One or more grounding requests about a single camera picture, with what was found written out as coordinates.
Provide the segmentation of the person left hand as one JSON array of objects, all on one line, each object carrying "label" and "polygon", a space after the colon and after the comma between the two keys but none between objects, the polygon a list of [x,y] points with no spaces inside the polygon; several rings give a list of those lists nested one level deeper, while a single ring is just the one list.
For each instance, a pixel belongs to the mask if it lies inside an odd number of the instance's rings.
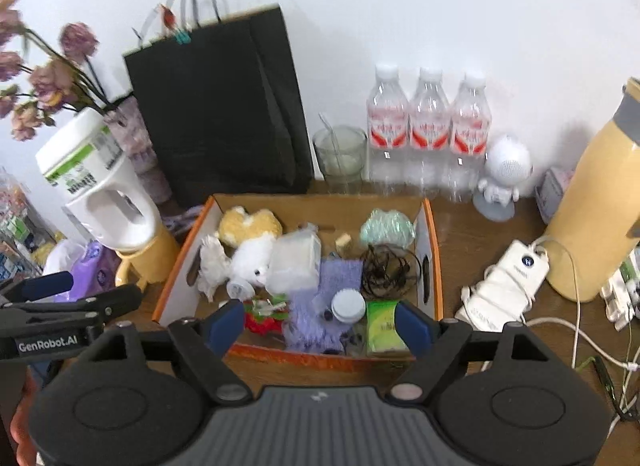
[{"label": "person left hand", "polygon": [[36,466],[37,451],[28,431],[28,417],[35,401],[38,387],[30,371],[26,372],[20,403],[12,418],[10,434],[16,444],[15,457],[18,466]]}]

